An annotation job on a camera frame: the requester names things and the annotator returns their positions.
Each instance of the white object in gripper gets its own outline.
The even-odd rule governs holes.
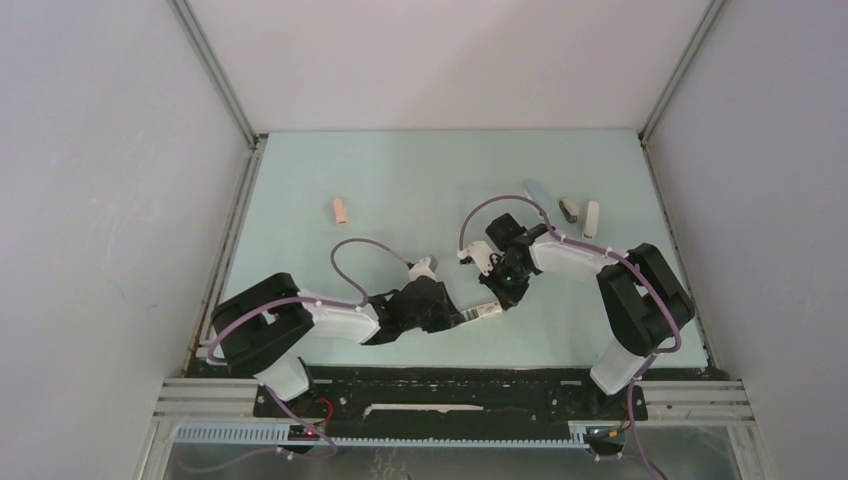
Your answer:
[[[583,238],[591,240],[598,233],[598,216],[601,214],[601,204],[590,200],[586,206],[586,220],[583,223]]]

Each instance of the aluminum frame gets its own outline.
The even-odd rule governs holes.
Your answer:
[[[680,60],[678,60],[677,65],[674,67],[671,78],[668,79],[668,83],[666,83],[665,88],[663,88],[660,98],[657,99],[654,109],[651,110],[651,114],[648,115],[648,120],[642,128],[642,132],[639,134],[643,144],[647,143],[654,134],[657,125],[659,125],[660,120],[662,120],[666,108],[668,108],[669,102],[677,92],[677,87],[680,86],[680,82],[686,76],[686,73],[688,73],[692,68],[695,57],[697,57],[698,53],[700,53],[701,47],[704,45],[704,42],[707,40],[707,37],[715,27],[716,23],[718,23],[721,12],[729,2],[730,0],[710,1],[710,4],[704,11],[704,15],[701,17],[701,21],[698,22],[698,26],[692,34],[692,38],[689,39],[689,43],[686,44],[686,48],[683,50]]]
[[[244,113],[244,109],[232,85],[230,85],[227,75],[224,73],[218,57],[215,56],[215,52],[209,44],[209,39],[203,33],[203,29],[200,27],[200,22],[197,20],[197,16],[194,14],[189,0],[168,0],[168,3],[171,4],[174,15],[176,15],[188,36],[189,43],[191,43],[195,52],[197,52],[200,63],[203,64],[203,68],[209,74],[212,85],[218,91],[218,94],[221,95],[221,100],[224,101],[227,111],[233,117],[233,120],[235,120],[248,146],[253,147],[256,144],[256,132],[250,125],[247,114]]]
[[[253,402],[254,379],[167,379],[156,404],[148,430],[143,461],[139,462],[137,480],[161,480],[166,473],[168,458],[181,427],[194,430],[193,435],[217,436],[216,443],[244,444],[227,441],[222,431],[238,425],[267,425],[286,428],[290,419],[255,418]],[[763,451],[753,412],[744,386],[740,381],[641,381],[648,407],[648,420],[643,427],[723,426],[731,438],[734,455],[742,480],[771,478],[770,471],[760,463]],[[315,422],[320,419],[306,419]],[[403,441],[393,439],[339,439],[344,446],[441,446],[441,447],[530,447],[580,448],[582,432],[591,427],[606,427],[616,422],[569,422],[578,434],[575,442],[438,442]],[[258,445],[279,444],[274,438],[256,441]]]
[[[221,241],[215,268],[207,285],[207,296],[197,321],[198,333],[192,345],[190,345],[191,354],[186,363],[188,365],[192,355],[201,353],[205,355],[205,346],[212,340],[209,315],[212,306],[219,303],[223,295],[267,139],[259,138],[250,126],[235,92],[189,5],[189,0],[169,0],[169,2],[178,20],[182,23],[189,41],[197,51],[204,68],[209,73],[210,80],[221,94],[231,116],[252,149],[245,162],[237,194],[229,211],[227,229]],[[665,215],[669,235],[675,247],[675,255],[678,256],[678,263],[684,276],[683,281],[690,294],[692,289],[686,277],[682,259],[679,256],[671,218],[665,209],[662,191],[651,165],[648,144],[669,101],[677,91],[680,81],[691,68],[702,44],[714,28],[726,4],[727,0],[711,1],[640,133],[646,163],[657,192],[657,200]],[[709,351],[709,331],[703,322],[698,322],[698,325],[702,328],[702,341],[705,348],[707,348],[708,353],[711,353]],[[713,355],[710,355],[710,359],[717,365]],[[257,381],[252,379],[172,378],[165,380],[145,437],[134,478],[136,480],[161,480],[164,478],[171,448],[180,426],[200,425],[202,422],[206,423],[206,426],[202,428],[210,429],[215,428],[215,425],[224,424],[272,424],[278,426],[291,424],[292,421],[288,419],[254,418],[252,416],[257,384]],[[642,381],[639,382],[639,385],[644,389],[645,400],[648,404],[648,420],[640,422],[641,426],[724,426],[727,428],[731,439],[741,479],[773,478],[773,472],[767,462],[768,455],[754,421],[753,412],[742,382]],[[571,422],[570,425],[577,429],[606,426],[603,422]],[[376,445],[373,442],[369,444],[369,440],[373,441],[374,439],[354,440],[346,442],[346,444]]]

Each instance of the gray wall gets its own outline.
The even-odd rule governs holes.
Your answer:
[[[785,479],[844,477],[846,24],[842,0],[731,1],[651,142],[704,322]]]
[[[129,478],[245,145],[165,0],[2,3],[0,476]]]

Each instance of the cable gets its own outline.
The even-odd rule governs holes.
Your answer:
[[[352,278],[345,275],[345,273],[342,272],[342,270],[339,268],[338,264],[336,263],[336,252],[339,250],[339,248],[347,245],[348,243],[357,243],[357,242],[358,243],[367,243],[369,245],[374,245],[375,247],[382,248],[383,250],[389,252],[395,258],[397,258],[398,260],[403,262],[407,266],[407,268],[411,267],[413,264],[412,264],[412,262],[410,262],[409,260],[404,258],[403,255],[397,253],[396,251],[392,250],[388,246],[386,246],[386,245],[384,245],[384,244],[382,244],[382,243],[380,243],[376,240],[371,240],[370,238],[359,238],[359,237],[348,238],[346,240],[342,240],[341,242],[337,243],[336,246],[333,247],[333,250],[330,251],[330,264],[333,266],[333,270],[335,270],[336,273],[338,273],[339,276],[342,277],[342,279],[344,281],[349,283],[350,286],[355,288],[360,293],[360,295],[362,295],[362,301],[359,302],[359,306],[364,307],[365,305],[368,305],[368,293],[355,280],[353,280]]]
[[[650,357],[648,357],[648,360],[646,360],[645,363],[642,365],[642,368],[640,368],[639,371],[637,371],[636,374],[633,375],[633,379],[630,380],[630,384],[627,385],[627,415],[630,417],[630,431],[633,432],[633,440],[636,443],[636,449],[639,451],[639,458],[642,460],[642,463],[645,464],[645,468],[648,469],[648,474],[653,479],[655,479],[656,477],[654,476],[654,473],[651,470],[652,463],[650,460],[648,460],[648,454],[645,453],[645,447],[642,446],[642,440],[639,439],[639,432],[636,431],[636,415],[634,413],[636,409],[633,408],[633,388],[636,386],[636,379],[641,378],[642,375],[646,371],[648,371],[649,368],[651,368],[651,365],[656,359],[656,354],[652,354]],[[660,475],[665,478],[665,480],[668,480],[668,478],[665,476],[664,473],[662,473],[661,470],[659,470],[658,468],[655,469],[660,472]]]
[[[212,340],[212,343],[209,344],[209,349],[206,353],[206,361],[213,365],[225,365],[226,360],[224,358],[215,356],[215,349],[218,348],[218,345],[220,345],[221,342],[233,332],[233,330],[242,326],[245,322],[251,320],[253,317],[259,315],[260,313],[266,312],[272,308],[281,307],[283,305],[288,305],[291,303],[315,303],[318,301],[319,299],[311,297],[286,297],[274,300],[272,302],[268,302],[264,305],[260,305],[254,308],[253,310],[237,318],[233,323],[227,325],[226,328],[221,330],[221,332],[215,336],[215,339]],[[351,310],[355,310],[357,308],[357,305],[355,304],[338,302],[335,300],[320,299],[320,302],[324,305],[329,305],[331,307],[347,308]]]
[[[329,305],[331,307],[348,308],[348,309],[352,309],[352,310],[356,309],[357,307],[364,307],[365,305],[368,305],[368,294],[365,292],[365,289],[363,289],[352,278],[345,275],[344,272],[342,272],[339,269],[339,266],[336,264],[335,256],[336,256],[336,252],[338,251],[338,249],[341,248],[344,245],[347,245],[348,243],[355,243],[355,242],[368,243],[368,244],[380,247],[383,250],[392,254],[395,258],[397,258],[398,260],[400,260],[401,262],[403,262],[407,266],[412,266],[412,263],[410,263],[409,260],[404,258],[401,254],[397,253],[396,251],[392,250],[391,248],[387,247],[386,245],[384,245],[384,244],[382,244],[382,243],[380,243],[376,240],[371,240],[369,238],[348,238],[347,240],[342,240],[341,242],[336,244],[336,246],[333,247],[333,250],[330,252],[330,263],[333,265],[333,269],[335,269],[336,273],[338,273],[339,276],[341,276],[349,284],[353,285],[353,287],[355,289],[357,289],[362,294],[362,301],[359,304],[339,302],[339,301],[336,301],[336,300],[318,299],[318,298],[312,298],[312,297],[286,297],[286,298],[274,300],[272,302],[268,302],[264,305],[261,305],[259,307],[254,308],[253,310],[251,310],[251,311],[245,313],[244,315],[240,316],[233,323],[227,325],[226,328],[224,328],[222,331],[220,331],[215,336],[215,339],[212,340],[212,343],[209,344],[209,350],[208,350],[208,353],[206,354],[206,361],[208,363],[213,364],[213,365],[226,364],[226,360],[224,360],[221,357],[215,356],[215,349],[218,348],[218,345],[220,345],[221,342],[230,333],[233,332],[233,330],[237,329],[242,324],[246,323],[248,320],[252,319],[256,315],[259,315],[260,313],[264,313],[264,312],[266,312],[266,311],[268,311],[272,308],[280,307],[280,306],[283,306],[283,305],[288,305],[290,303],[301,303],[301,302],[315,303],[315,302],[318,302],[318,301],[320,301],[324,305]]]
[[[339,451],[339,447],[333,442],[333,440],[330,437],[328,437],[326,434],[324,434],[324,432],[322,432],[321,430],[318,430],[317,428],[315,428],[314,425],[310,425],[309,423],[304,421],[302,418],[295,415],[294,412],[292,412],[289,409],[289,407],[286,406],[286,403],[284,401],[280,400],[280,397],[277,396],[277,393],[274,392],[274,390],[272,390],[271,387],[269,387],[268,385],[265,385],[265,390],[268,390],[268,393],[271,395],[271,398],[274,399],[274,403],[276,403],[277,406],[280,407],[280,409],[283,412],[285,412],[286,415],[289,416],[289,418],[294,420],[295,423],[300,424],[300,426],[302,426],[306,430],[314,433],[315,435],[318,435],[318,438],[327,442],[327,445],[329,445],[330,448],[333,449],[332,452],[322,453],[321,455],[304,455],[302,453],[289,452],[289,456],[306,458],[306,459],[309,459],[309,460],[325,460],[327,458],[332,458]]]
[[[480,209],[482,209],[483,207],[485,207],[489,204],[498,202],[500,200],[519,200],[521,202],[524,202],[524,203],[531,205],[533,208],[535,208],[539,212],[539,215],[542,216],[542,219],[545,221],[545,226],[548,228],[548,233],[550,233],[551,236],[554,237],[557,241],[559,241],[561,243],[568,244],[568,245],[575,246],[577,248],[582,248],[583,250],[588,250],[590,252],[600,253],[602,255],[610,256],[613,259],[615,259],[616,261],[618,261],[619,263],[621,263],[622,265],[624,265],[624,267],[627,268],[628,270],[630,270],[630,273],[632,273],[633,276],[636,277],[636,280],[643,287],[645,287],[645,289],[648,291],[648,294],[651,296],[651,298],[657,304],[657,307],[660,309],[660,312],[662,312],[663,317],[665,317],[666,322],[668,322],[669,329],[671,329],[671,335],[672,335],[672,337],[674,337],[674,345],[672,345],[671,347],[668,347],[668,348],[659,348],[654,353],[674,353],[674,352],[680,350],[680,347],[682,345],[682,340],[680,338],[680,329],[677,327],[677,323],[674,321],[674,317],[671,315],[671,312],[669,311],[668,306],[666,306],[665,302],[660,297],[660,295],[656,291],[656,289],[651,285],[650,282],[648,282],[648,279],[645,278],[644,275],[642,275],[642,272],[640,272],[639,269],[636,268],[635,265],[630,263],[630,261],[627,260],[625,257],[623,257],[622,255],[612,251],[611,249],[606,249],[606,248],[599,247],[597,245],[594,245],[594,244],[591,244],[591,243],[588,243],[588,242],[582,242],[580,240],[575,240],[575,239],[572,239],[572,238],[567,238],[564,235],[560,235],[554,229],[553,225],[551,225],[551,220],[550,220],[550,218],[548,218],[547,212],[545,212],[545,210],[541,206],[539,206],[538,203],[534,202],[533,200],[530,200],[528,198],[525,198],[525,197],[522,197],[522,196],[519,196],[519,195],[499,195],[497,197],[492,197],[492,198],[486,200],[485,202],[481,203],[480,205],[477,205],[473,210],[471,210],[471,213],[469,213],[468,216],[465,217],[465,221],[462,222],[462,228],[460,228],[460,230],[459,230],[459,249],[460,250],[465,248],[465,229],[468,227],[468,222],[471,221],[471,217],[473,217],[474,214],[476,214],[478,211],[480,211]]]
[[[642,461],[642,463],[644,463],[645,468],[648,470],[648,473],[650,474],[652,479],[656,479],[656,476],[654,475],[654,471],[656,470],[657,472],[659,472],[660,476],[663,479],[668,480],[668,478],[665,476],[665,474],[661,470],[659,470],[659,468],[657,468],[657,466],[655,464],[653,464],[648,459],[648,456],[645,453],[645,449],[643,448],[642,442],[639,439],[639,433],[636,431],[636,418],[635,418],[635,415],[634,415],[634,408],[633,408],[633,387],[636,385],[636,379],[641,377],[642,374],[644,374],[645,371],[647,371],[648,368],[650,368],[651,364],[653,364],[654,360],[656,360],[658,354],[676,352],[676,351],[680,350],[680,347],[683,345],[683,340],[680,337],[680,329],[677,326],[677,322],[674,321],[674,317],[671,315],[671,312],[669,311],[668,306],[665,304],[663,299],[660,297],[659,293],[651,285],[651,283],[648,281],[648,279],[645,278],[644,275],[642,275],[642,272],[640,272],[639,269],[635,265],[633,265],[629,260],[627,260],[624,256],[612,251],[612,249],[602,248],[602,247],[599,247],[597,245],[594,245],[594,244],[591,244],[591,243],[588,243],[588,242],[582,242],[580,240],[575,240],[575,239],[567,238],[564,235],[560,235],[554,229],[553,225],[551,225],[551,220],[550,220],[550,218],[548,218],[547,212],[545,212],[545,210],[538,203],[536,203],[536,202],[534,202],[530,199],[527,199],[525,197],[519,196],[519,195],[500,195],[500,196],[497,196],[497,197],[492,197],[492,198],[486,200],[485,202],[481,203],[480,205],[477,205],[477,207],[475,207],[473,210],[471,210],[471,213],[469,213],[468,216],[465,217],[465,221],[462,222],[462,228],[460,228],[460,231],[459,231],[459,250],[463,250],[465,248],[465,229],[468,227],[468,222],[471,221],[471,217],[473,217],[474,214],[476,214],[478,211],[480,211],[480,209],[482,209],[483,207],[485,207],[485,206],[487,206],[491,203],[500,201],[500,200],[519,200],[519,201],[522,201],[524,203],[531,205],[542,216],[542,219],[545,221],[545,226],[548,229],[548,233],[550,233],[551,236],[553,238],[555,238],[557,241],[571,245],[571,246],[574,246],[574,247],[577,247],[577,248],[581,248],[583,250],[588,250],[590,252],[599,253],[599,254],[602,254],[602,255],[605,255],[605,256],[609,256],[609,257],[613,258],[614,260],[618,261],[620,264],[624,265],[624,267],[627,268],[630,271],[630,273],[633,274],[633,276],[636,278],[636,280],[643,287],[645,287],[645,289],[648,291],[648,294],[651,296],[651,298],[657,304],[657,307],[660,309],[660,312],[662,312],[663,317],[665,317],[666,322],[668,322],[668,326],[669,326],[669,329],[671,330],[672,337],[674,337],[674,345],[672,345],[671,347],[668,347],[668,348],[657,348],[656,350],[654,350],[654,352],[651,354],[651,356],[649,356],[647,358],[647,360],[645,361],[645,363],[642,364],[642,367],[639,369],[639,371],[637,371],[636,374],[633,375],[633,379],[630,381],[630,383],[627,386],[627,405],[628,405],[627,411],[628,411],[628,416],[630,418],[630,429],[633,431],[633,438],[636,442],[636,447],[639,450],[639,455],[638,455],[637,458],[639,458]]]
[[[233,465],[241,462],[242,460],[246,460],[246,459],[248,459],[248,458],[250,458],[254,455],[262,455],[262,454],[265,454],[265,453],[277,453],[277,452],[279,452],[279,450],[280,450],[279,447],[257,448],[256,450],[251,450],[249,452],[243,453],[243,454],[241,454],[241,455],[239,455],[239,456],[237,456],[237,457],[235,457],[231,460],[227,460],[226,462],[224,462],[220,465],[215,465],[215,466],[212,466],[212,467],[192,467],[192,466],[186,465],[185,463],[183,463],[183,459],[179,455],[176,456],[175,462],[176,462],[178,467],[180,467],[181,469],[183,469],[183,470],[185,470],[186,472],[189,472],[189,473],[212,473],[212,472],[219,472],[219,471],[224,470],[226,468],[232,467]]]
[[[589,449],[589,454],[592,455],[595,458],[596,462],[611,462],[611,461],[622,460],[622,459],[625,459],[625,458],[630,459],[630,460],[641,460],[638,455],[631,455],[629,453],[622,453],[621,456],[618,456],[618,455],[603,455],[602,456],[602,455],[598,455],[597,453],[595,453],[594,450]],[[657,466],[656,463],[649,460],[648,465],[655,472],[657,472],[663,480],[668,480],[668,477],[666,476],[665,472],[663,472],[660,469],[660,467]]]
[[[289,418],[294,420],[296,423],[300,424],[303,428],[307,429],[308,431],[313,432],[321,440],[324,440],[325,442],[327,442],[327,445],[329,445],[330,448],[332,448],[333,450],[331,452],[322,453],[320,455],[309,455],[309,454],[292,452],[291,450],[286,450],[285,448],[283,448],[281,446],[263,447],[263,448],[257,448],[256,450],[251,450],[249,452],[245,452],[245,453],[243,453],[243,454],[241,454],[241,455],[239,455],[239,456],[237,456],[233,459],[227,460],[226,462],[224,462],[222,464],[215,465],[215,466],[212,466],[212,467],[192,467],[192,466],[186,465],[183,462],[182,458],[180,456],[177,456],[176,457],[177,466],[179,466],[181,469],[183,469],[183,470],[185,470],[189,473],[212,473],[212,472],[218,472],[218,471],[227,469],[227,468],[241,462],[242,460],[246,460],[250,457],[253,457],[253,456],[256,456],[256,455],[262,455],[262,454],[266,454],[266,453],[283,453],[283,452],[285,452],[286,457],[288,457],[289,459],[291,459],[293,457],[299,457],[299,458],[305,458],[307,460],[326,460],[328,458],[333,457],[336,453],[338,453],[339,447],[335,444],[335,442],[333,442],[333,440],[330,437],[328,437],[326,434],[324,434],[321,430],[315,428],[314,425],[310,425],[309,423],[304,421],[302,418],[295,415],[294,412],[292,412],[291,409],[289,409],[286,406],[285,402],[280,400],[280,397],[277,396],[277,393],[274,392],[274,390],[272,390],[270,387],[268,387],[266,385],[265,389],[268,390],[268,393],[271,395],[271,398],[274,399],[274,402],[277,404],[277,406],[280,407],[283,410],[283,412],[285,412],[285,414],[289,416]],[[329,400],[327,400],[326,398],[323,398],[323,397],[319,398],[317,401],[326,402],[327,405],[329,406],[329,409],[330,409],[330,413],[327,415],[327,418],[325,418],[323,420],[324,429],[326,430],[327,423],[329,423],[330,418],[333,416],[333,404],[330,403]]]

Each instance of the small brown object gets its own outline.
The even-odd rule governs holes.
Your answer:
[[[565,217],[568,223],[577,223],[580,217],[580,204],[570,198],[563,198],[559,201],[559,211]]]

